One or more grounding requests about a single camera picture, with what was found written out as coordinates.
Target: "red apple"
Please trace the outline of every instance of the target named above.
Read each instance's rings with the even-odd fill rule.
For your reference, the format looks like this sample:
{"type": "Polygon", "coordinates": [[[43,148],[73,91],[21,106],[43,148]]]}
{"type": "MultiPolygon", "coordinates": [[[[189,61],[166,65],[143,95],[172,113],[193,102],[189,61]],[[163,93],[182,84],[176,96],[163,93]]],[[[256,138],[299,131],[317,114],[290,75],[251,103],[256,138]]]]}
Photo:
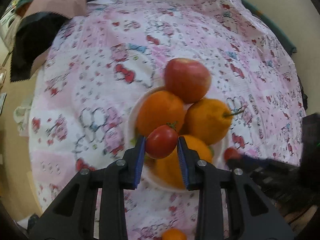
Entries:
{"type": "Polygon", "coordinates": [[[209,70],[200,62],[188,58],[174,58],[164,71],[165,87],[186,104],[203,98],[211,85],[209,70]]]}

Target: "orange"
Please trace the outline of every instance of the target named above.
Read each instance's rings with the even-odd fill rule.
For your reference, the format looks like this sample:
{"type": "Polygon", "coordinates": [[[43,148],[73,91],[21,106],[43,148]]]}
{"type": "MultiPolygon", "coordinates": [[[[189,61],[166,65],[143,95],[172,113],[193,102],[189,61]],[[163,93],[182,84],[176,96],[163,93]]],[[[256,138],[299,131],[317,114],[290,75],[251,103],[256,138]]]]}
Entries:
{"type": "Polygon", "coordinates": [[[207,145],[211,145],[226,136],[233,115],[224,102],[203,98],[188,109],[185,127],[188,134],[199,138],[207,145]]]}
{"type": "Polygon", "coordinates": [[[176,228],[165,231],[161,238],[162,240],[187,240],[187,236],[176,228]]]}
{"type": "MultiPolygon", "coordinates": [[[[200,159],[212,163],[212,153],[207,145],[191,135],[184,135],[188,148],[198,152],[200,159]]],[[[182,174],[179,165],[177,148],[163,159],[156,160],[154,173],[167,184],[184,189],[182,174]]]]}
{"type": "Polygon", "coordinates": [[[175,123],[177,132],[181,129],[186,111],[183,101],[174,94],[162,90],[151,94],[142,104],[136,127],[139,134],[148,136],[154,129],[166,123],[175,123]]]}

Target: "hello kitty print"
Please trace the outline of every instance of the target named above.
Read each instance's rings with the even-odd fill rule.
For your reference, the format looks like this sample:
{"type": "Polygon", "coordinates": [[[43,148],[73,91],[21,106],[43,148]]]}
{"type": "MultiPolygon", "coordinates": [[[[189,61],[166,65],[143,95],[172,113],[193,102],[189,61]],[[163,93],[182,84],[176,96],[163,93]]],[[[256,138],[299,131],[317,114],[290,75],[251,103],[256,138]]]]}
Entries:
{"type": "MultiPolygon", "coordinates": [[[[212,75],[206,96],[243,110],[230,146],[299,165],[305,111],[294,63],[240,0],[110,0],[62,26],[38,73],[29,149],[43,209],[82,168],[123,156],[130,110],[164,84],[175,57],[203,63],[212,75]]],[[[158,240],[170,227],[193,239],[197,193],[164,192],[142,179],[124,195],[130,240],[158,240]]]]}

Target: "tomato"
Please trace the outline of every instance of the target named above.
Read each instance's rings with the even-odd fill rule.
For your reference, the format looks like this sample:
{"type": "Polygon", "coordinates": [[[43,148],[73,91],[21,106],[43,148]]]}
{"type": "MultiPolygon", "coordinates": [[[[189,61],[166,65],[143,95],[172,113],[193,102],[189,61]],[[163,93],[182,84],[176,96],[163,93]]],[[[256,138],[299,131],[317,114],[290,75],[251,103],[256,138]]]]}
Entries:
{"type": "Polygon", "coordinates": [[[162,159],[173,152],[178,143],[178,133],[174,125],[165,124],[154,129],[146,141],[146,153],[150,158],[162,159]]]}
{"type": "Polygon", "coordinates": [[[241,159],[241,154],[238,152],[236,148],[229,147],[225,150],[223,157],[225,161],[230,159],[241,159]]]}

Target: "white bowl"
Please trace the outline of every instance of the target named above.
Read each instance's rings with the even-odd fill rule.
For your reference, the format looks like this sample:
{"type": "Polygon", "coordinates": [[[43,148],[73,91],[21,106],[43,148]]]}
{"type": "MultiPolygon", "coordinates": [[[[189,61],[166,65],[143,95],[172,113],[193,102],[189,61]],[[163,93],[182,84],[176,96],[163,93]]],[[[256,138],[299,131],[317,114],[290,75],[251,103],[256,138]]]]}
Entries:
{"type": "MultiPolygon", "coordinates": [[[[131,112],[128,116],[128,120],[125,123],[125,127],[124,127],[124,145],[125,145],[126,150],[134,147],[135,124],[136,124],[136,120],[138,117],[139,110],[142,106],[142,103],[151,94],[153,94],[157,91],[164,90],[164,89],[165,89],[164,86],[152,88],[147,93],[145,93],[141,98],[139,98],[137,103],[131,109],[131,112]]],[[[212,163],[217,168],[223,169],[223,167],[225,165],[224,159],[223,159],[223,153],[228,147],[229,147],[229,133],[227,133],[227,135],[221,141],[219,141],[215,145],[211,145],[211,148],[214,150],[214,157],[213,157],[212,163]]],[[[147,182],[149,182],[154,187],[157,187],[157,188],[162,189],[164,191],[177,192],[177,193],[183,193],[183,192],[187,191],[186,189],[178,189],[178,188],[172,187],[169,184],[165,183],[160,178],[158,178],[156,175],[154,175],[151,172],[151,169],[146,165],[143,165],[141,178],[145,179],[147,182]]]]}

